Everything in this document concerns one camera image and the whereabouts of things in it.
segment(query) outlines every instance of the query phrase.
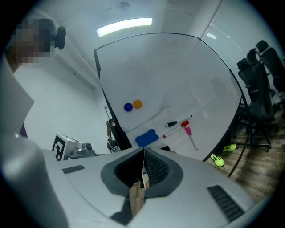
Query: ceiling light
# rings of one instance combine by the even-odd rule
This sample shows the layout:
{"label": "ceiling light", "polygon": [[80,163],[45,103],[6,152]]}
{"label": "ceiling light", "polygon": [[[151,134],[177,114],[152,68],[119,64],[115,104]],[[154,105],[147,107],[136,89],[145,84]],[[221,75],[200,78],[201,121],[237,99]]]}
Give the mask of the ceiling light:
{"label": "ceiling light", "polygon": [[142,25],[151,25],[151,23],[152,23],[152,18],[136,18],[136,19],[130,19],[130,20],[123,20],[123,21],[119,21],[113,24],[106,25],[102,28],[98,28],[96,32],[99,37],[102,37],[104,35],[107,35],[109,33],[112,33],[112,32],[115,32],[121,29],[131,28],[135,26],[142,26]]}
{"label": "ceiling light", "polygon": [[217,37],[214,36],[212,33],[207,33],[206,36],[208,36],[208,37],[210,37],[210,38],[212,38],[212,39],[214,39],[214,40],[217,38]]}

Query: blue ball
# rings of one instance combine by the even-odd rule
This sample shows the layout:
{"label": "blue ball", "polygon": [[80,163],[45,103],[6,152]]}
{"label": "blue ball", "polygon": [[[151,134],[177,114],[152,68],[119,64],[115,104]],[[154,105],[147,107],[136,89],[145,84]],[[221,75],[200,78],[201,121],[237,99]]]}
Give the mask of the blue ball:
{"label": "blue ball", "polygon": [[126,103],[124,109],[129,112],[133,109],[133,105],[131,103]]}

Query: neon yellow shoe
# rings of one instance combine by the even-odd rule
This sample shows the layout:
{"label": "neon yellow shoe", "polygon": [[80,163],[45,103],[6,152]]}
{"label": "neon yellow shoe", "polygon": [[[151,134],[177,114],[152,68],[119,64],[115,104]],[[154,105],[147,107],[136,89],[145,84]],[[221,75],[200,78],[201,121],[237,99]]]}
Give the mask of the neon yellow shoe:
{"label": "neon yellow shoe", "polygon": [[211,154],[211,159],[213,159],[216,166],[218,167],[224,166],[224,160],[221,158],[221,156],[216,156],[214,154]]}
{"label": "neon yellow shoe", "polygon": [[235,149],[236,149],[236,144],[231,144],[231,145],[225,146],[223,152],[234,151]]}

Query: table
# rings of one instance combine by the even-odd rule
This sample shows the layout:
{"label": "table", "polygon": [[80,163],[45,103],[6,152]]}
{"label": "table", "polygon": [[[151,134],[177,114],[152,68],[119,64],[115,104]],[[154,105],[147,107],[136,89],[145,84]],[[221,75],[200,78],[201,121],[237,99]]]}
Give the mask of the table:
{"label": "table", "polygon": [[[95,53],[102,88],[133,147],[138,147],[137,136],[153,128],[159,139],[151,147],[169,146],[180,155],[203,160],[233,121],[241,100],[239,86],[219,56],[197,37],[142,34],[112,42]],[[142,100],[141,116],[140,110],[128,115],[121,108],[135,98]],[[184,129],[162,137],[171,130],[166,123],[190,115],[198,150]]]}

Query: sneaker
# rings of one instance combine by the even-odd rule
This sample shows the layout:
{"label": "sneaker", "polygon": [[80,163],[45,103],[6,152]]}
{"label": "sneaker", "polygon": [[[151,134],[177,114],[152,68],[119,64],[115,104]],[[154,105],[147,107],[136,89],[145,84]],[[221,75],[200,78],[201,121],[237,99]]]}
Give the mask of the sneaker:
{"label": "sneaker", "polygon": [[211,159],[213,159],[216,166],[218,167],[224,166],[224,160],[221,158],[221,156],[216,156],[214,154],[211,154]]}
{"label": "sneaker", "polygon": [[235,149],[236,149],[236,144],[231,144],[231,145],[225,146],[223,152],[234,151]]}

